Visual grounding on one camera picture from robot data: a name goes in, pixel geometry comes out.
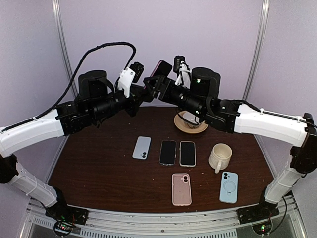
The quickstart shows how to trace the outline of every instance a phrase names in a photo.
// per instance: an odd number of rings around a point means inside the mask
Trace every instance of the white wall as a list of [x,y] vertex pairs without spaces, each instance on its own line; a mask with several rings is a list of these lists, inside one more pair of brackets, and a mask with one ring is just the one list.
[[[317,122],[317,1],[271,1],[268,26],[249,101],[290,115],[311,113]],[[263,138],[277,171],[290,145]],[[310,238],[317,237],[317,172],[293,189]]]
[[[0,1],[0,126],[38,115],[62,94],[68,81],[58,43],[51,1]],[[36,144],[16,156],[45,180],[61,140]],[[27,203],[22,192],[0,184],[1,238],[17,237]]]
[[[257,38],[262,1],[68,0],[60,10],[74,70],[81,56],[105,42],[128,41],[144,64],[143,77],[161,59],[184,55],[191,68],[221,75],[220,97],[242,98]],[[91,54],[80,73],[104,69],[114,82],[131,50],[112,47]],[[164,105],[156,100],[153,105]]]

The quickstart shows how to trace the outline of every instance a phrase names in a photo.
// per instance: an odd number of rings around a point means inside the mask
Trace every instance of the cup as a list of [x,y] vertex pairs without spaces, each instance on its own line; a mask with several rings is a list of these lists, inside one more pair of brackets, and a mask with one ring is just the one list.
[[231,156],[232,150],[230,146],[226,144],[216,144],[209,155],[208,163],[215,169],[214,172],[218,174],[220,170],[224,170],[228,167]]
[[199,123],[199,118],[197,116],[195,116],[194,114],[191,114],[190,112],[185,112],[183,117],[184,117],[184,119],[190,121],[193,124],[198,124],[198,125],[192,125],[190,123],[185,122],[187,124],[187,126],[191,129],[196,129],[197,127],[199,127],[202,124],[202,122]]

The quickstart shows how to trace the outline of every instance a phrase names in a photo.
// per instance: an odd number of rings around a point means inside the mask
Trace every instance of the phone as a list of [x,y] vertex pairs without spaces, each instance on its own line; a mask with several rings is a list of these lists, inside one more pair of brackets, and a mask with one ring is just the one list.
[[236,203],[238,198],[238,175],[236,173],[222,173],[220,202]]
[[181,141],[179,147],[179,164],[184,167],[196,166],[196,146],[192,141]]
[[162,165],[174,165],[176,159],[176,141],[164,140],[160,147],[159,162]]
[[169,73],[172,71],[173,66],[169,63],[160,60],[158,64],[156,65],[155,69],[153,70],[150,77],[163,75],[168,77]]
[[189,206],[192,204],[189,174],[172,175],[172,203],[174,206]]
[[134,147],[132,158],[145,160],[148,157],[150,144],[150,137],[139,136]]

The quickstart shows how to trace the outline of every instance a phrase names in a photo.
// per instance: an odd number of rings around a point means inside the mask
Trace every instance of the mug handle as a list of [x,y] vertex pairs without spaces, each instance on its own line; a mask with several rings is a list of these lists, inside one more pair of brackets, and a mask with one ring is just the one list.
[[218,164],[217,164],[217,168],[216,168],[216,170],[214,171],[215,174],[218,174],[218,173],[219,173],[220,168],[221,168],[221,164],[222,164],[222,161],[219,160],[219,161],[218,161]]

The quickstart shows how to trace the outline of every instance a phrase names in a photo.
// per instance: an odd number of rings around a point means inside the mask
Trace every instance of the dark brown tabletop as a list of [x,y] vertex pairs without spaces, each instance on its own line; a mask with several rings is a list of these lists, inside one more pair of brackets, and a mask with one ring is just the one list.
[[[228,134],[209,127],[200,134],[186,134],[174,125],[175,108],[140,108],[131,118],[120,112],[96,129],[89,127],[70,136],[50,180],[64,192],[68,204],[122,212],[170,213],[210,211],[258,203],[272,174],[253,135]],[[139,136],[152,138],[146,160],[132,158]],[[176,164],[159,163],[162,140],[177,141]],[[179,165],[179,143],[196,143],[197,165]],[[228,144],[233,151],[226,171],[237,173],[238,201],[219,201],[221,174],[208,164],[214,145]],[[171,177],[188,173],[192,204],[172,205]]]

